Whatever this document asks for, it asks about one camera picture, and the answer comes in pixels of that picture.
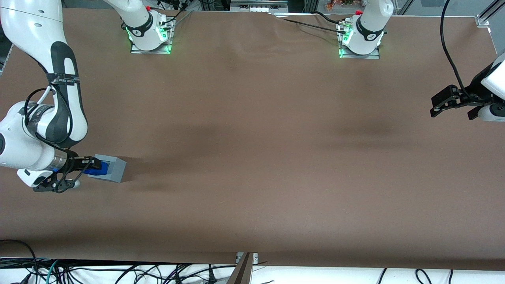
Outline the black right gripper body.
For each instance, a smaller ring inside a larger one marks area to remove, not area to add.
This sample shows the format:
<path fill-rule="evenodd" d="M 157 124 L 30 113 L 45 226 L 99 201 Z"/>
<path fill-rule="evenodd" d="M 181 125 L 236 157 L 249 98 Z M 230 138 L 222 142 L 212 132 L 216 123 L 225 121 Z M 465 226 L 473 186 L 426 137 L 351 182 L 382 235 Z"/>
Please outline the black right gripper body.
<path fill-rule="evenodd" d="M 65 152 L 67 154 L 67 160 L 63 166 L 63 178 L 65 178 L 69 173 L 74 172 L 81 165 L 82 157 L 76 152 Z"/>

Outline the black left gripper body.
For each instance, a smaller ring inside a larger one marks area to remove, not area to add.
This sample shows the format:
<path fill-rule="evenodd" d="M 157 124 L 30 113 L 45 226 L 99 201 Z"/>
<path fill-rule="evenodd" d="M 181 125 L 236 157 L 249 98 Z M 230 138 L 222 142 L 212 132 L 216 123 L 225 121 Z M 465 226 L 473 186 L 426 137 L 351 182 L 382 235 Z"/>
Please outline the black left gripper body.
<path fill-rule="evenodd" d="M 492 69 L 493 66 L 488 65 L 473 77 L 469 85 L 469 95 L 473 97 L 474 102 L 469 103 L 470 106 L 483 106 L 494 103 L 494 95 L 481 83 L 481 81 L 489 75 Z"/>

